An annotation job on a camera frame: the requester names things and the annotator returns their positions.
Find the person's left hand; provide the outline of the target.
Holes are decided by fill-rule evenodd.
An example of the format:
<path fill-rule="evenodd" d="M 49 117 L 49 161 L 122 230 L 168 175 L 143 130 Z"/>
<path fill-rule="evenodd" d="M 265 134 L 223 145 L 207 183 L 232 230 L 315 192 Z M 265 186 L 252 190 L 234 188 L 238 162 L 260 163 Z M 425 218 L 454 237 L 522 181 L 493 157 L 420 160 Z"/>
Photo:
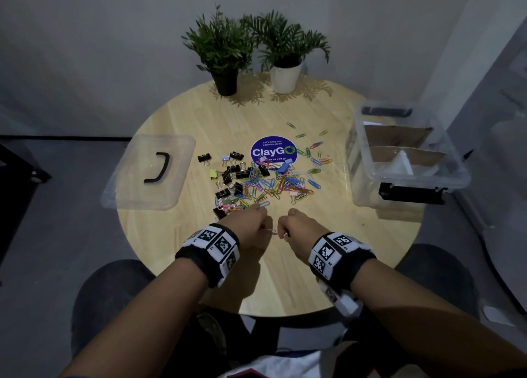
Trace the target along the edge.
<path fill-rule="evenodd" d="M 258 204 L 232 212 L 218 223 L 236 235 L 240 250 L 266 250 L 273 236 L 273 218 Z"/>

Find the person's right forearm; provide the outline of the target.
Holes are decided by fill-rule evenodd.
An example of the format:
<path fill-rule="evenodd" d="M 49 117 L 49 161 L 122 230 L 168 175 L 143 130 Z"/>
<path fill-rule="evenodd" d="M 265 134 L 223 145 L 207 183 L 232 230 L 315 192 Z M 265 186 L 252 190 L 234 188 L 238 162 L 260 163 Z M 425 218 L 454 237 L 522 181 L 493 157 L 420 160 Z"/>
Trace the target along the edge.
<path fill-rule="evenodd" d="M 428 376 L 527 378 L 526 353 L 377 259 L 351 290 Z"/>

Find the pile of coloured paper clips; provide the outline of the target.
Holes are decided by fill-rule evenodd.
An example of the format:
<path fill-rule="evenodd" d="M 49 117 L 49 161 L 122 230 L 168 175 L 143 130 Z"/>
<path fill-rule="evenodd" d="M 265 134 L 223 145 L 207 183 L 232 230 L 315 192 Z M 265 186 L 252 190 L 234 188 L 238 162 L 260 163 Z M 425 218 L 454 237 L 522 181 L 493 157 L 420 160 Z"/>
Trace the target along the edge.
<path fill-rule="evenodd" d="M 313 195 L 314 189 L 321 189 L 321 185 L 315 182 L 313 176 L 321 173 L 322 166 L 332 163 L 332 159 L 328 156 L 323 156 L 322 152 L 313 155 L 312 151 L 319 148 L 323 144 L 323 141 L 318 141 L 305 148 L 300 148 L 299 145 L 295 144 L 299 156 L 297 161 L 293 163 L 294 170 L 288 175 L 277 176 L 276 171 L 278 168 L 272 166 L 270 176 L 265 178 L 264 184 L 264 188 L 269 195 L 268 201 L 270 203 L 272 200 L 280 200 L 282 197 L 290 199 L 291 202 L 291 198 L 289 196 L 290 190 L 298 191 L 298 202 L 305 199 L 307 196 Z M 240 154 L 243 155 L 244 161 L 246 161 L 248 165 L 251 165 L 252 159 L 250 152 L 248 155 L 244 155 L 243 153 Z"/>

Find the group of black binder clips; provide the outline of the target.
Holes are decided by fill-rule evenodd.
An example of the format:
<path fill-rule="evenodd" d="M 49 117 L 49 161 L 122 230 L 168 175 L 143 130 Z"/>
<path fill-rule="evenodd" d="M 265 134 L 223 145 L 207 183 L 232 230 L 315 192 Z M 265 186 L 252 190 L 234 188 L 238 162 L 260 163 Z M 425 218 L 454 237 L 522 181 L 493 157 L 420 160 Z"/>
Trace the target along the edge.
<path fill-rule="evenodd" d="M 270 176 L 271 164 L 265 161 L 251 162 L 251 165 L 248 165 L 243 155 L 238 152 L 232 152 L 229 156 L 231 158 L 228 167 L 223 167 L 223 171 L 217 170 L 218 179 L 213 180 L 217 187 L 213 208 L 217 220 L 253 204 L 260 207 L 270 205 L 264 184 L 265 178 Z"/>

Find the black box latch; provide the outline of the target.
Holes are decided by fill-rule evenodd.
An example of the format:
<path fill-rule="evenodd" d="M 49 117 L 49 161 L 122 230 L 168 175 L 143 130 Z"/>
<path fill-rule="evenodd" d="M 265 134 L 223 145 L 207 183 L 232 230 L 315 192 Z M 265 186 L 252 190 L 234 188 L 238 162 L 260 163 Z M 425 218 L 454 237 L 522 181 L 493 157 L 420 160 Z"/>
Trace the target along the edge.
<path fill-rule="evenodd" d="M 402 187 L 393 183 L 382 182 L 379 186 L 379 196 L 386 201 L 422 203 L 443 205 L 443 193 L 447 188 Z"/>
<path fill-rule="evenodd" d="M 407 118 L 412 115 L 413 108 L 365 106 L 361 109 L 362 115 L 394 117 L 397 119 Z"/>

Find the clear plastic box lid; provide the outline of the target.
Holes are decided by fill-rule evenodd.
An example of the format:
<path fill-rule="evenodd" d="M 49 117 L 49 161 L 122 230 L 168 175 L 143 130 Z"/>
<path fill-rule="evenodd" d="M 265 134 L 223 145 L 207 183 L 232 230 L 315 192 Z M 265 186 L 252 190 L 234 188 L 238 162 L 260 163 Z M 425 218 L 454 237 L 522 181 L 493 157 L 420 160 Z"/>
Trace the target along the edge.
<path fill-rule="evenodd" d="M 135 135 L 102 192 L 102 207 L 152 211 L 174 208 L 195 143 L 189 135 Z"/>

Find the white paper sheet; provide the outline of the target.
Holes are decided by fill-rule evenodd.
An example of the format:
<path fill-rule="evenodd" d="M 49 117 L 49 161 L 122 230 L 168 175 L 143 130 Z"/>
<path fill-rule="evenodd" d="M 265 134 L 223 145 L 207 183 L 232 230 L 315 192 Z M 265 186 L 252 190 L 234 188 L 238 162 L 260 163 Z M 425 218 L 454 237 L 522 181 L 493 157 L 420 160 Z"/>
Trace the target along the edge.
<path fill-rule="evenodd" d="M 432 176 L 438 172 L 439 166 L 437 164 L 434 166 L 411 164 L 407 152 L 401 150 L 391 162 L 380 163 L 379 170 L 387 174 Z"/>

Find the person's white shirt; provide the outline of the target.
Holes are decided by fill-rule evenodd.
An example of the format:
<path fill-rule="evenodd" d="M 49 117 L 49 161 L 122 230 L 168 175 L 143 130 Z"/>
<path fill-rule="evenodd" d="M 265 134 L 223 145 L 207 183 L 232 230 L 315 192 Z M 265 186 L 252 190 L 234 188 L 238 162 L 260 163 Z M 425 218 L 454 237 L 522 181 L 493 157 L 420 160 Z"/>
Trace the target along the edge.
<path fill-rule="evenodd" d="M 261 356 L 218 378 L 366 378 L 372 367 L 357 344 Z"/>

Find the person's leg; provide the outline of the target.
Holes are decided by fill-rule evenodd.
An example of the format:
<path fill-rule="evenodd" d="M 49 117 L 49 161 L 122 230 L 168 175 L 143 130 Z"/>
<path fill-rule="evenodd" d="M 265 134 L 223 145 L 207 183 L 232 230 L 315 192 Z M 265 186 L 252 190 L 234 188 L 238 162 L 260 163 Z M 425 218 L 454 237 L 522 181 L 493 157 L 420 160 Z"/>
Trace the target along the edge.
<path fill-rule="evenodd" d="M 414 243 L 395 270 L 480 320 L 480 297 L 474 278 L 448 251 Z"/>
<path fill-rule="evenodd" d="M 71 317 L 75 357 L 156 278 L 141 261 L 122 259 L 98 268 L 77 293 Z"/>

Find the person's left leg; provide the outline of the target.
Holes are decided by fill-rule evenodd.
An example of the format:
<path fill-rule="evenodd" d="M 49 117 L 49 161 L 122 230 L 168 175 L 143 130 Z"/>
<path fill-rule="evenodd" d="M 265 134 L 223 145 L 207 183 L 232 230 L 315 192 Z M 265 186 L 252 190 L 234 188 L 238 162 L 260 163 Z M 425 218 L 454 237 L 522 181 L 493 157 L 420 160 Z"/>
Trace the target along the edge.
<path fill-rule="evenodd" d="M 77 293 L 71 317 L 75 357 L 156 278 L 141 261 L 122 259 L 98 268 Z"/>

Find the clear plastic storage box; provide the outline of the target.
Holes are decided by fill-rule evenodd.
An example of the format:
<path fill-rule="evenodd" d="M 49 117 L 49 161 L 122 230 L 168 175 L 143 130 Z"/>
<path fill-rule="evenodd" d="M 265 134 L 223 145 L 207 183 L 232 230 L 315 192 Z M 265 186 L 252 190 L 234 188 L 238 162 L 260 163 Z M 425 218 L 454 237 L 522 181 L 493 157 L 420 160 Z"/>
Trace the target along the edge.
<path fill-rule="evenodd" d="M 394 117 L 362 115 L 365 106 L 413 108 L 411 116 L 403 119 Z M 419 148 L 446 153 L 439 162 L 439 170 L 432 176 L 396 175 L 382 173 L 380 162 L 373 162 L 369 151 L 364 125 L 402 125 L 408 127 L 433 127 L 434 131 Z M 354 106 L 354 121 L 349 132 L 347 147 L 347 167 L 351 176 L 351 191 L 354 204 L 381 212 L 401 212 L 420 214 L 429 204 L 386 201 L 379 196 L 382 182 L 402 187 L 447 188 L 447 192 L 463 189 L 470 183 L 471 177 L 464 166 L 462 157 L 454 147 L 449 135 L 438 119 L 423 106 L 410 103 L 395 103 L 379 100 L 364 100 Z"/>

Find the green plant in white pot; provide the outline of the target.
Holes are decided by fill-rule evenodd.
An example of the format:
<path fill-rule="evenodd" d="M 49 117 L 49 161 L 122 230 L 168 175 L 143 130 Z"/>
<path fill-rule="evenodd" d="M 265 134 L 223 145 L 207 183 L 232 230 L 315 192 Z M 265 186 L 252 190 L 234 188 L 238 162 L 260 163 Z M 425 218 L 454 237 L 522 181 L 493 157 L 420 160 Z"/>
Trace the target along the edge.
<path fill-rule="evenodd" d="M 242 22 L 259 51 L 261 70 L 269 72 L 271 88 L 278 95 L 295 91 L 302 64 L 310 53 L 322 51 L 329 63 L 331 47 L 327 36 L 317 30 L 304 30 L 281 12 L 244 15 Z"/>

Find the green plant in black pot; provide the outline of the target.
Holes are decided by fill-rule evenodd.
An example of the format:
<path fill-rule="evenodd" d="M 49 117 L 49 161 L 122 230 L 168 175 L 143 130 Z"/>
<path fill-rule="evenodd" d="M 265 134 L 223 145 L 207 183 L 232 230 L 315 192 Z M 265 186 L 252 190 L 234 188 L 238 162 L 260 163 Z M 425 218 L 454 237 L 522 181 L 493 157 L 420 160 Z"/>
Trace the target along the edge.
<path fill-rule="evenodd" d="M 235 95 L 239 72 L 252 63 L 255 42 L 249 25 L 227 17 L 220 5 L 209 20 L 202 14 L 195 24 L 182 36 L 184 46 L 198 55 L 197 68 L 210 73 L 220 96 Z"/>

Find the white scrap of paper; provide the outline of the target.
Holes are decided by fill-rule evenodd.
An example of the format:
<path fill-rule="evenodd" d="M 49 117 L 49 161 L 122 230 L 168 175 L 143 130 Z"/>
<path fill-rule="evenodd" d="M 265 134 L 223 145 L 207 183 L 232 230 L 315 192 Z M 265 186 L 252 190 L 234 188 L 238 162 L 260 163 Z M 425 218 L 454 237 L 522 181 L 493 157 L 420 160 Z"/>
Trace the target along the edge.
<path fill-rule="evenodd" d="M 503 309 L 484 304 L 482 306 L 482 313 L 484 317 L 492 323 L 510 327 L 516 326 L 512 315 Z"/>

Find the dark furniture piece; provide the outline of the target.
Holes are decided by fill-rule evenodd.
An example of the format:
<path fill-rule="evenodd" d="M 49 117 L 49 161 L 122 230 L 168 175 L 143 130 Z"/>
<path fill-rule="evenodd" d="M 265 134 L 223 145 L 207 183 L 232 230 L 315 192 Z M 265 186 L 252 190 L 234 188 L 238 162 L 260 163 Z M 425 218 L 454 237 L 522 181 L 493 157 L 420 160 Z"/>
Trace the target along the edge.
<path fill-rule="evenodd" d="M 36 192 L 51 175 L 0 143 L 0 266 Z"/>

